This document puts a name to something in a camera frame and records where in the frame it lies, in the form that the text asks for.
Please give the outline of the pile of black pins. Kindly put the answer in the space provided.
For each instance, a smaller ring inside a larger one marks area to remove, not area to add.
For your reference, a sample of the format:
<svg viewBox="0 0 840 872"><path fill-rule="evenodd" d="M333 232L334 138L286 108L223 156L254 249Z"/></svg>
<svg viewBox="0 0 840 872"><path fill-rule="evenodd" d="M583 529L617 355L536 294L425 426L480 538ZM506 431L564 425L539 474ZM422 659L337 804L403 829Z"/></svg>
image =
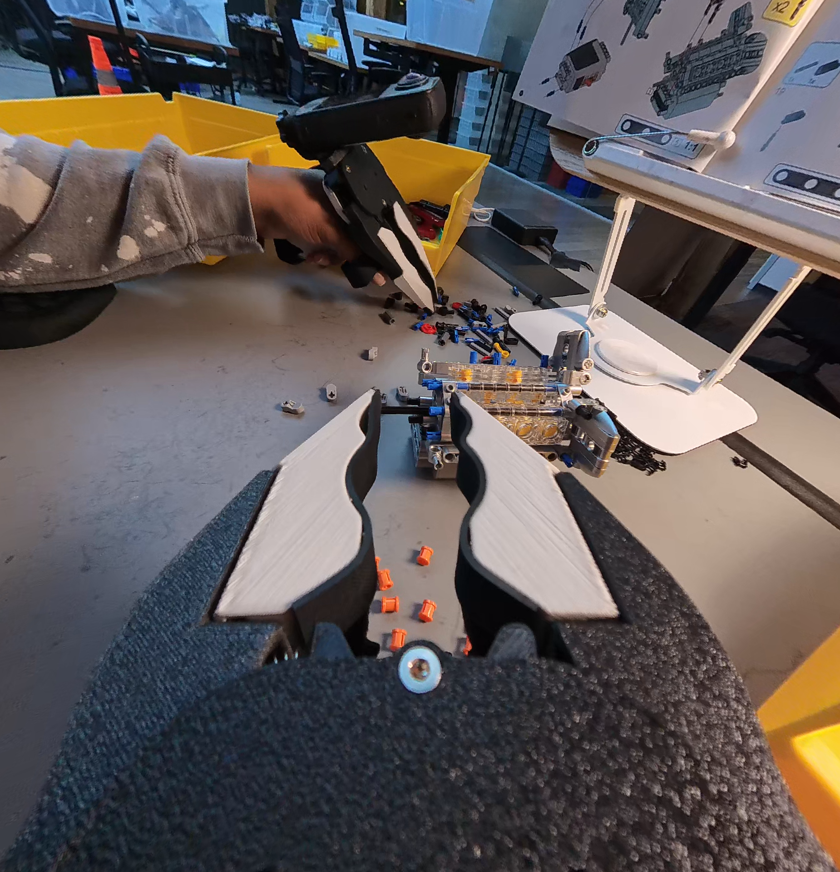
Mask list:
<svg viewBox="0 0 840 872"><path fill-rule="evenodd" d="M613 450L611 460L630 466L647 476L665 472L667 464L646 444L634 438L627 432L622 432L617 447Z"/></svg>

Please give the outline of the black office chair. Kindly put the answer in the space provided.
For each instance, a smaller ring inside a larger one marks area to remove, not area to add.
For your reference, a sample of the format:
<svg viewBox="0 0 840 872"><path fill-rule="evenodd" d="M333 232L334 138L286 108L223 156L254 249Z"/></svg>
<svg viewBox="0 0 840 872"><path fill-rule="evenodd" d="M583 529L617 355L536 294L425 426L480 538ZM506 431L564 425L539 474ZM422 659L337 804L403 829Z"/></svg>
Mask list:
<svg viewBox="0 0 840 872"><path fill-rule="evenodd" d="M301 2L274 2L275 21L282 38L286 94L290 102L302 106L326 96L353 97L376 95L399 78L394 67L377 61L361 68L350 41L345 2L326 2L338 27L341 47L346 53L342 66L322 60L325 51L304 48L296 35L294 19L301 13Z"/></svg>

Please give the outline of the large yellow plastic bin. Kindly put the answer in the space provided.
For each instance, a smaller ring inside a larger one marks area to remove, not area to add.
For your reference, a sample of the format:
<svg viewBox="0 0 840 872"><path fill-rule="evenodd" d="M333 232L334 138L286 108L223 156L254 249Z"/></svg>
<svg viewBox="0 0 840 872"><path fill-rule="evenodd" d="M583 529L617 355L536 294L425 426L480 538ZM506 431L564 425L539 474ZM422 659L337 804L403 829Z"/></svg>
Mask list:
<svg viewBox="0 0 840 872"><path fill-rule="evenodd" d="M489 156L428 139L407 137L372 142L370 148L405 202L426 200L450 206L438 241L423 242L432 272L437 276L469 224ZM200 154L288 168L312 168L319 163L317 159L302 158L277 135Z"/></svg>

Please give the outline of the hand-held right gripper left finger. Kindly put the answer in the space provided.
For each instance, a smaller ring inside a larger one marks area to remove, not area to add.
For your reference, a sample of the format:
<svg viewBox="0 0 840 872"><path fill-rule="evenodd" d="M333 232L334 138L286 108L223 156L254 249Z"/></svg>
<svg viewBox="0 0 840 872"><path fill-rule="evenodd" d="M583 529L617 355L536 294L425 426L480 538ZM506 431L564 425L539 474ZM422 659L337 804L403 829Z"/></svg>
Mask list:
<svg viewBox="0 0 840 872"><path fill-rule="evenodd" d="M218 584L213 621L275 624L291 653L333 624L353 654L380 652L368 638L377 563L364 500L381 417L381 392L366 391L282 459Z"/></svg>

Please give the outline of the white book stand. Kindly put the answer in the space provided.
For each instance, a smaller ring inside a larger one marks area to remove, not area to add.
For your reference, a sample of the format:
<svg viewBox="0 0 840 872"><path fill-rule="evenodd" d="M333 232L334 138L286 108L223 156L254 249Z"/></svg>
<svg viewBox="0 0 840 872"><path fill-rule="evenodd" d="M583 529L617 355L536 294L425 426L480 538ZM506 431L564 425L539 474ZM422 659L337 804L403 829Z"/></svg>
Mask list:
<svg viewBox="0 0 840 872"><path fill-rule="evenodd" d="M640 136L600 136L582 149L584 169L616 191L614 219L589 303L518 313L510 324L538 353L552 353L563 332L589 333L594 365L589 393L656 452L678 455L756 422L746 401L721 385L812 269L840 279L840 206L830 198L767 193L651 155ZM736 348L709 371L670 351L613 312L606 296L642 202L749 243L796 264Z"/></svg>

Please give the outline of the building instruction booklet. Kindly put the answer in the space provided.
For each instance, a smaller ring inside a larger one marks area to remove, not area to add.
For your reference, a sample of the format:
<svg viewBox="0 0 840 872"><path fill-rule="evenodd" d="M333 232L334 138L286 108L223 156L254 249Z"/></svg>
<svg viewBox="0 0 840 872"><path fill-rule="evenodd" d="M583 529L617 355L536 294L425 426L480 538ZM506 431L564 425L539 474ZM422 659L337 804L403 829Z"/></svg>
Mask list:
<svg viewBox="0 0 840 872"><path fill-rule="evenodd" d="M550 2L516 99L554 128L840 213L840 1Z"/></svg>

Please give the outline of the toy brick engine model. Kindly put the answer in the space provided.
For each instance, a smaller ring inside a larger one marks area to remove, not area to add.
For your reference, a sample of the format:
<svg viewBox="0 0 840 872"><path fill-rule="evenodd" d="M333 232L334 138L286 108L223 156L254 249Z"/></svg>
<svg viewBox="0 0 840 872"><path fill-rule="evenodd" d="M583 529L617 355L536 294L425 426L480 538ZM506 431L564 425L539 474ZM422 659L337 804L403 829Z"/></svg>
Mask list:
<svg viewBox="0 0 840 872"><path fill-rule="evenodd" d="M546 460L595 478L607 471L621 433L629 433L587 391L594 367L587 330L560 332L553 354L538 366L434 362L429 354L423 349L418 364L423 391L413 396L398 387L386 412L407 416L415 465L435 478L456 476L450 402L457 396L474 401Z"/></svg>

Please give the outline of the pile of coloured brick parts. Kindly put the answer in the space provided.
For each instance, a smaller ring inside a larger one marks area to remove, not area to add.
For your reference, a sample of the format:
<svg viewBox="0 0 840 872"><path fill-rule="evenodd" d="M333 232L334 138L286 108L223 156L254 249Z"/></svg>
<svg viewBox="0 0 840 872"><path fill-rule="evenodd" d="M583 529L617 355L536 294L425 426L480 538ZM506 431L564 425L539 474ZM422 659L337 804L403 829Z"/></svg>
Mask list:
<svg viewBox="0 0 840 872"><path fill-rule="evenodd" d="M516 314L513 306L491 307L476 298L450 300L440 293L432 310L393 292L384 301L381 320L394 324L396 308L412 317L409 327L413 332L430 337L438 348L464 346L472 364L517 366L514 350L520 339L510 326L510 318Z"/></svg>

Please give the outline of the heap of dark brick beams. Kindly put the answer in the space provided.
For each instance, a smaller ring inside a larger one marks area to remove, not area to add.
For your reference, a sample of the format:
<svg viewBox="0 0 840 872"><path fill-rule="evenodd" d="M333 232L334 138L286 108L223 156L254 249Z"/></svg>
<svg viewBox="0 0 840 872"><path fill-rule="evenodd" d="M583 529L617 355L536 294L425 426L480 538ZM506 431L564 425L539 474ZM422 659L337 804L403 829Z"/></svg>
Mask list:
<svg viewBox="0 0 840 872"><path fill-rule="evenodd" d="M425 243L438 245L450 217L450 204L420 200L409 202L407 206L419 238Z"/></svg>

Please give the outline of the grey desk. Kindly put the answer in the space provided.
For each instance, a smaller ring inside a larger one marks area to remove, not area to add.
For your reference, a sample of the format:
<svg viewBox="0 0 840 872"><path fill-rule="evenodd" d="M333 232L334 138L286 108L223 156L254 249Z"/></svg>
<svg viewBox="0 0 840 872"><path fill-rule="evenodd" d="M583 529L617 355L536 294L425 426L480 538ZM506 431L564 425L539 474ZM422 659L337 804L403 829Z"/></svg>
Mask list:
<svg viewBox="0 0 840 872"><path fill-rule="evenodd" d="M75 336L0 352L0 858L163 567L358 394L418 393L428 342L400 309L383 323L382 300L337 269L235 258L123 285ZM733 455L714 442L660 474L578 478L687 591L760 705L840 626L840 530Z"/></svg>

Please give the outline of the person's left hand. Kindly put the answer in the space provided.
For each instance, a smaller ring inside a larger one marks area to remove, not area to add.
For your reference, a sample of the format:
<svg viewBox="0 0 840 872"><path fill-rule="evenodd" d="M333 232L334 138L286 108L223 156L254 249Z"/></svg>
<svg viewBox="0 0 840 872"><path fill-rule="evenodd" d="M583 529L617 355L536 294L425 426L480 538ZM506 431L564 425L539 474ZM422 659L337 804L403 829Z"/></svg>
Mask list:
<svg viewBox="0 0 840 872"><path fill-rule="evenodd" d="M250 164L248 195L260 243L282 240L306 261L339 266L360 256L323 189L319 170Z"/></svg>

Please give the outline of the background desk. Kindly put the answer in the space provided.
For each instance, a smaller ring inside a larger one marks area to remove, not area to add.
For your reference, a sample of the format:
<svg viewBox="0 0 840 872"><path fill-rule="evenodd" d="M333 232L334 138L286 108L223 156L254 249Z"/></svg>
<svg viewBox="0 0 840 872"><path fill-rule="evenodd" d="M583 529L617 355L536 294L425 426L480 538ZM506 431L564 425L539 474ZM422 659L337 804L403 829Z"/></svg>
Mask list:
<svg viewBox="0 0 840 872"><path fill-rule="evenodd" d="M0 2L12 49L55 96L174 93L237 104L227 2Z"/></svg>

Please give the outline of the cluster of orange bushes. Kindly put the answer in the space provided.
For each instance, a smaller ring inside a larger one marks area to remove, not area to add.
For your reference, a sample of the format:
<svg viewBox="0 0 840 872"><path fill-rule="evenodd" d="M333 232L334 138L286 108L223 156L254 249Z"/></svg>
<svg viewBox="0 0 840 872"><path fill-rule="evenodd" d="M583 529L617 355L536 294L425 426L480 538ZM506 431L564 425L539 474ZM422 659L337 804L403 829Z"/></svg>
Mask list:
<svg viewBox="0 0 840 872"><path fill-rule="evenodd" d="M426 640L459 659L468 658L471 642L446 570L445 558L426 543L410 549L406 558L375 557L370 629L382 657Z"/></svg>

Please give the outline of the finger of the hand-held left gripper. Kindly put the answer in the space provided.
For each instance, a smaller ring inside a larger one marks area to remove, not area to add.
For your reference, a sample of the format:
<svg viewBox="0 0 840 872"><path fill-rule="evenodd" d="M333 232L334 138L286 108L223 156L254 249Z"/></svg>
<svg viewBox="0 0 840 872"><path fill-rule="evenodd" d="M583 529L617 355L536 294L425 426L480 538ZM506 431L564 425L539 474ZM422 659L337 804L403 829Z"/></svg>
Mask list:
<svg viewBox="0 0 840 872"><path fill-rule="evenodd" d="M404 233L396 229L396 204L405 206L397 191L394 198L379 198L373 202L373 206L381 209L370 212L349 191L341 192L342 217L360 252L341 268L352 287L365 287L374 275L381 273L400 291L414 293L414 267L403 251Z"/></svg>
<svg viewBox="0 0 840 872"><path fill-rule="evenodd" d="M402 202L394 202L383 216L383 246L395 262L390 270L395 286L422 311L437 305L436 283L421 239Z"/></svg>

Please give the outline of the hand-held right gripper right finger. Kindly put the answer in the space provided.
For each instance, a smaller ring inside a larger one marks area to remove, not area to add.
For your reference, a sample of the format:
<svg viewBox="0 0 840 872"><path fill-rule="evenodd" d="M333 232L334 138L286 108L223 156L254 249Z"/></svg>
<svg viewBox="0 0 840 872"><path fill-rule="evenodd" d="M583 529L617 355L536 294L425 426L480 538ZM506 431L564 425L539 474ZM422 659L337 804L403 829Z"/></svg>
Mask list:
<svg viewBox="0 0 840 872"><path fill-rule="evenodd" d="M620 620L564 475L466 394L451 400L451 435L467 503L455 590L470 655L489 655L515 625L531 656L556 657L558 624Z"/></svg>

